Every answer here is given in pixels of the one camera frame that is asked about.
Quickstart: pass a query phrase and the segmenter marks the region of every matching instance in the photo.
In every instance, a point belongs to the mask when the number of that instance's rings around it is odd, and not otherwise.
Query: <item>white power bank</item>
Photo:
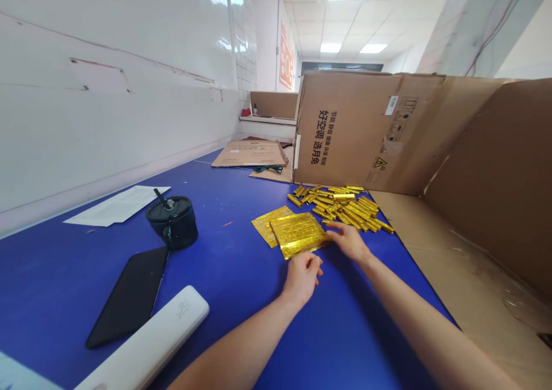
[[[143,390],[209,313],[192,287],[182,289],[75,390]]]

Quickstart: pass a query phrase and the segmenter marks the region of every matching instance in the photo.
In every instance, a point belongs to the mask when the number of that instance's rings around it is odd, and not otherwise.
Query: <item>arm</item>
[[[328,226],[340,231],[328,231],[328,236],[365,272],[389,315],[441,388],[520,389],[469,338],[372,255],[354,227],[337,222]]]
[[[293,258],[282,294],[208,348],[167,390],[253,388],[289,324],[318,285],[321,264],[312,253]]]

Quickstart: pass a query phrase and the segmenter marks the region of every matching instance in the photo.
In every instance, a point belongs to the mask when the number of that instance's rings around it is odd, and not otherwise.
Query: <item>black tumbler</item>
[[[146,211],[145,216],[169,250],[187,248],[198,236],[191,200],[185,196],[167,197],[166,200],[169,204],[172,201],[171,209],[158,202]]]

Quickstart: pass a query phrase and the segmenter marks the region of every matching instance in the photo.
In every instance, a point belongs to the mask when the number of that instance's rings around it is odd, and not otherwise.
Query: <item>cardboard partition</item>
[[[294,181],[421,194],[501,79],[311,71],[301,82]]]
[[[550,78],[503,85],[454,145],[424,198],[552,299],[551,90]]]
[[[298,93],[251,91],[251,108],[259,117],[296,118]]]
[[[211,166],[285,166],[287,159],[278,141],[240,140],[229,142]]]
[[[552,312],[419,197],[370,194],[464,334],[522,388],[552,388],[552,351],[537,336]]]

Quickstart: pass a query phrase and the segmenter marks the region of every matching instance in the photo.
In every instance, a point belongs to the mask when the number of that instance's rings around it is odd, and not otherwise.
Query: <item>black phone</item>
[[[86,348],[132,334],[148,322],[167,258],[166,247],[131,256],[86,340]]]

